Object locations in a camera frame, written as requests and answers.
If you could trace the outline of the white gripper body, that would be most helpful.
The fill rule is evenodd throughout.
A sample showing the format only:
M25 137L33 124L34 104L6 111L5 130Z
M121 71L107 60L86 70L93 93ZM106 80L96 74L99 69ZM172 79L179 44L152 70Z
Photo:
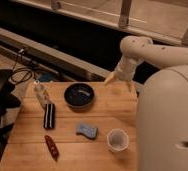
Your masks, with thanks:
M117 64L114 74L121 81L131 81L136 68L136 61L133 59L121 59Z

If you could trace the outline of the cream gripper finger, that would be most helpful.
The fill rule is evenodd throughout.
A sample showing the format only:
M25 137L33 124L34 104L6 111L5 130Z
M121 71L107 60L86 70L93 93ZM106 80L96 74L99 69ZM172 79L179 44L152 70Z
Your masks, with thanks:
M111 82L115 81L115 73L111 72L108 77L104 80L104 84L109 84Z
M128 87L128 90L131 92L132 91L132 83L131 83L131 81L126 81L126 85Z

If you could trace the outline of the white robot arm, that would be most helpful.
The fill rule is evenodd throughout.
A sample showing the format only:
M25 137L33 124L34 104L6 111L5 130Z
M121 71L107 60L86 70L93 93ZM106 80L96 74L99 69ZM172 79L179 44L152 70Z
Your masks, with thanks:
M121 40L122 57L105 82L131 82L144 61L159 69L138 97L138 171L188 171L188 47L156 45L149 37Z

